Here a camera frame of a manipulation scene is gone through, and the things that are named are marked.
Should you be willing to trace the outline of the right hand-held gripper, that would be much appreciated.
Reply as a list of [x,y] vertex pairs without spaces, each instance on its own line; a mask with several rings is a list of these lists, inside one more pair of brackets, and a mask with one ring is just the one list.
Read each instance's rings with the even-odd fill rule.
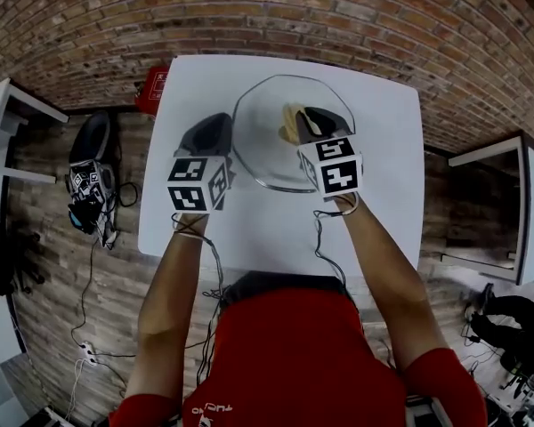
[[300,107],[295,127],[303,171],[323,198],[360,190],[362,155],[343,117],[327,109]]

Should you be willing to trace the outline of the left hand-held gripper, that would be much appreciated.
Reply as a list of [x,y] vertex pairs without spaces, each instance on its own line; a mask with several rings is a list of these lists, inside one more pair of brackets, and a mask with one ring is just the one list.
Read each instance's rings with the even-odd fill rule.
[[174,210],[210,214],[223,207],[231,186],[232,119],[206,117],[187,130],[172,158],[166,187]]

